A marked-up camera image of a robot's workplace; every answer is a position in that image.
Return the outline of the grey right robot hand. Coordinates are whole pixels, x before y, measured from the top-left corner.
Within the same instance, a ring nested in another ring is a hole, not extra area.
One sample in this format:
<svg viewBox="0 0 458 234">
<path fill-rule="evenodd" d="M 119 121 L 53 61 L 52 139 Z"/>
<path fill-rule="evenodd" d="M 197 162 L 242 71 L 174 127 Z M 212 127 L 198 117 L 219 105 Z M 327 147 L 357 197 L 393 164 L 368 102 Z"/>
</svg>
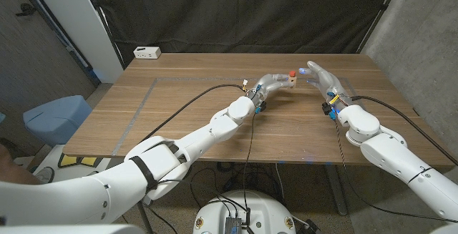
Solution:
<svg viewBox="0 0 458 234">
<path fill-rule="evenodd" d="M 307 82 L 320 91 L 326 102 L 332 102 L 332 105 L 338 110 L 353 104 L 349 94 L 335 75 L 315 62 L 308 61 L 307 65 L 307 68 L 300 68 L 299 73 L 311 76 Z"/>
</svg>

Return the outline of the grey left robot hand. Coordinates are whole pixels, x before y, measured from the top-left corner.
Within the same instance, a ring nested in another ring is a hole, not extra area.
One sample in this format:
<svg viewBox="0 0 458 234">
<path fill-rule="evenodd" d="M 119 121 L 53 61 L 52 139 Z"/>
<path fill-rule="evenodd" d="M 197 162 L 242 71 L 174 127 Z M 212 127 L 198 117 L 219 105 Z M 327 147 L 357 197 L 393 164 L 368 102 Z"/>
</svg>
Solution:
<svg viewBox="0 0 458 234">
<path fill-rule="evenodd" d="M 257 81 L 253 88 L 248 90 L 248 98 L 252 100 L 255 107 L 259 107 L 271 92 L 280 88 L 292 88 L 295 84 L 296 81 L 288 74 L 266 74 Z"/>
</svg>

